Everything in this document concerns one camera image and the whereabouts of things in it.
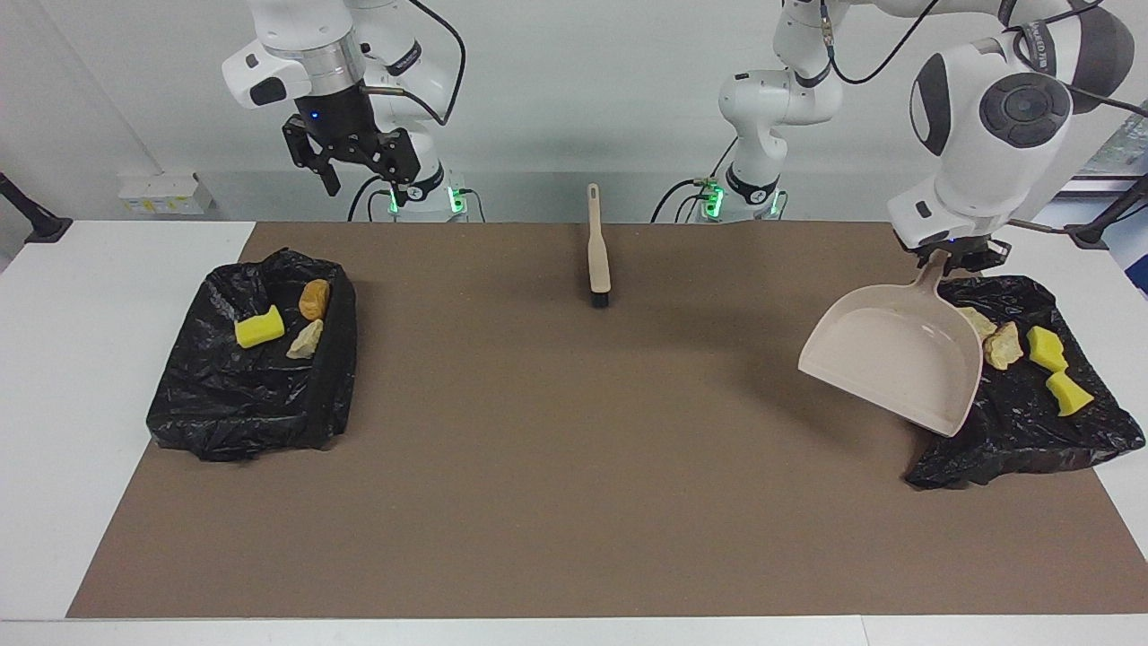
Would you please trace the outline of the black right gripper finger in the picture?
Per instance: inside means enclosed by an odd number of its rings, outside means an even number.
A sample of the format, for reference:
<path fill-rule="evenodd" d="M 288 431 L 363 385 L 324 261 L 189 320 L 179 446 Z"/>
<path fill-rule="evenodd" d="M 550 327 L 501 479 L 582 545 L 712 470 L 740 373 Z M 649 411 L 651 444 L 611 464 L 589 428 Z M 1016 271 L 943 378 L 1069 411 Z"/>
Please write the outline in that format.
<path fill-rule="evenodd" d="M 327 195 L 336 196 L 342 185 L 336 176 L 335 168 L 331 163 L 329 154 L 315 151 L 310 139 L 288 139 L 287 146 L 288 151 L 290 151 L 292 162 L 294 162 L 296 168 L 308 169 L 315 176 L 319 176 Z"/>
<path fill-rule="evenodd" d="M 383 181 L 400 185 L 414 182 L 414 151 L 375 151 L 364 158 L 365 168 Z"/>

